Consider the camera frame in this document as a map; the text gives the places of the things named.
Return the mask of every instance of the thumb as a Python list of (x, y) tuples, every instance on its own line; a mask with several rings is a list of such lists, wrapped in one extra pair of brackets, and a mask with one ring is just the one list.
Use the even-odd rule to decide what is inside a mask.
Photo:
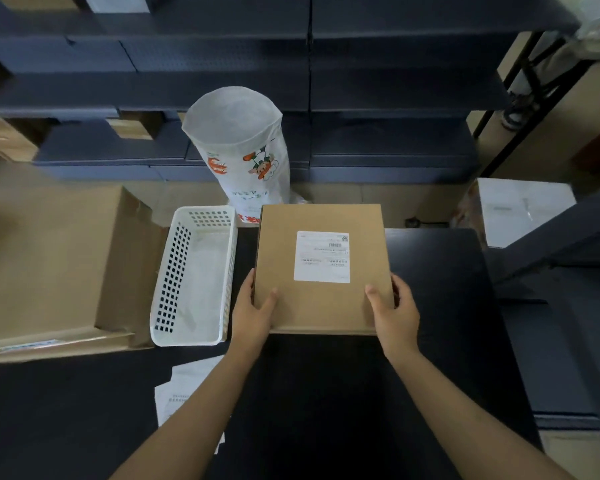
[(371, 303), (371, 308), (373, 308), (375, 316), (378, 316), (386, 311), (386, 306), (384, 306), (382, 297), (375, 286), (367, 285), (365, 287), (365, 293), (367, 294), (367, 298), (369, 298), (369, 302)]
[(267, 318), (270, 317), (271, 314), (273, 313), (273, 309), (276, 307), (277, 302), (278, 302), (278, 288), (273, 288), (273, 290), (271, 290), (271, 292), (269, 293), (269, 296), (267, 297), (265, 302), (262, 304), (260, 311)]

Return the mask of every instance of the person's right arm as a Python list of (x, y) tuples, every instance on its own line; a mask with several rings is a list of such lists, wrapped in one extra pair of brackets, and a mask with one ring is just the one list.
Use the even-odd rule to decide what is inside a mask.
[(549, 457), (481, 409), (418, 350), (420, 314), (411, 290), (392, 274), (400, 303), (387, 307), (367, 286), (376, 332), (438, 442), (464, 480), (574, 480)]

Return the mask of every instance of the plastic bag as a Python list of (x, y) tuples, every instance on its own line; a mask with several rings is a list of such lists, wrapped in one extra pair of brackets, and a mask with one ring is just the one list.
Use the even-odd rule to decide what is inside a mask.
[(182, 123), (243, 222), (259, 223), (264, 204), (289, 203), (290, 170), (282, 113), (248, 88), (200, 97)]

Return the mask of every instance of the stack of paper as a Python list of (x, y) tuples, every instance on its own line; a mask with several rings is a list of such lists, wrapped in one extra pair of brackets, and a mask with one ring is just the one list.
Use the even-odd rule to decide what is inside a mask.
[[(183, 363), (171, 369), (171, 380), (155, 388), (155, 410), (158, 414), (158, 427), (162, 426), (196, 391), (222, 357), (224, 355)], [(224, 433), (220, 438), (220, 443), (224, 443)]]

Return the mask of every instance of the forearm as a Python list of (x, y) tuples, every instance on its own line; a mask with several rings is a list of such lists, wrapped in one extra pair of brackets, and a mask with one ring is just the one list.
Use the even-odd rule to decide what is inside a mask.
[(394, 367), (464, 480), (573, 480), (481, 409), (423, 355), (405, 355)]
[(207, 464), (235, 407), (252, 358), (232, 353), (129, 459), (111, 480), (195, 480)]

